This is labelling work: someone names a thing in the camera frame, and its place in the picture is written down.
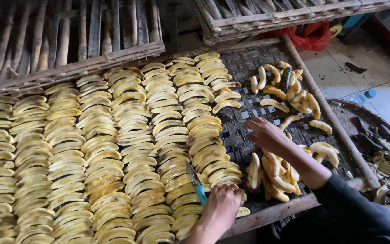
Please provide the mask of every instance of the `red plastic bag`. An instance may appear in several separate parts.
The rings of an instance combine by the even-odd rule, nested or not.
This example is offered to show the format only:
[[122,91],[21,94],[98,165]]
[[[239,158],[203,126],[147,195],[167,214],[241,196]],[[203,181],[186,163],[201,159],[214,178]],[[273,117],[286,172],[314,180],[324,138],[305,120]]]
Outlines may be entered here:
[[307,24],[302,36],[296,34],[296,26],[282,29],[287,34],[297,50],[323,51],[331,41],[330,22],[321,21]]

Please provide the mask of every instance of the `blue bottle cap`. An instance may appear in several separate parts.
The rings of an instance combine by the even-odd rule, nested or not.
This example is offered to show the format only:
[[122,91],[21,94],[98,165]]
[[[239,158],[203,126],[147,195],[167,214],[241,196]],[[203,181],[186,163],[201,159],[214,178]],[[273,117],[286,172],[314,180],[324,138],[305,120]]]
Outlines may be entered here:
[[366,98],[371,99],[371,98],[376,97],[377,92],[374,89],[370,89],[370,90],[366,91],[364,94],[365,94]]

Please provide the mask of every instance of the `black sleeve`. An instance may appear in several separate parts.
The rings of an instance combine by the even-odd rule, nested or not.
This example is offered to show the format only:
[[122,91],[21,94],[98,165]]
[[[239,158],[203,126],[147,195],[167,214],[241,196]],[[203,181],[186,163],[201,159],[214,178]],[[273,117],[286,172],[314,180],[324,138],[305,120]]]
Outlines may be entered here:
[[337,175],[314,190],[318,202],[360,243],[390,243],[390,209],[368,201]]

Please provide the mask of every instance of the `knife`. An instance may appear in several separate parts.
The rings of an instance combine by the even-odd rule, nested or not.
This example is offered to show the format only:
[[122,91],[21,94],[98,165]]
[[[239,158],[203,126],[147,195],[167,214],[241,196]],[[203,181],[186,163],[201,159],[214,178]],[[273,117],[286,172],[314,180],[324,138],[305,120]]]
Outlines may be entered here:
[[190,163],[186,162],[186,168],[188,170],[189,176],[192,179],[192,183],[194,184],[194,189],[198,199],[201,202],[201,205],[204,207],[205,202],[207,202],[207,197],[205,196],[204,192],[204,185],[202,184],[201,180],[199,180],[198,175],[196,175],[196,172]]

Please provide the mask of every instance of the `bamboo frame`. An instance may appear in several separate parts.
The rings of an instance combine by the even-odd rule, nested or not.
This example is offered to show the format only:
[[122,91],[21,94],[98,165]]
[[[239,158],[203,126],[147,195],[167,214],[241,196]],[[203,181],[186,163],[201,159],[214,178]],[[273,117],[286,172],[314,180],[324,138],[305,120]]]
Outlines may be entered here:
[[300,0],[292,0],[292,2],[298,7],[297,9],[215,19],[209,10],[210,8],[206,6],[207,0],[194,0],[198,12],[201,14],[200,21],[205,23],[205,27],[203,27],[204,42],[209,45],[289,26],[390,8],[390,0],[349,0],[343,2],[328,0],[327,4],[313,7],[306,7]]

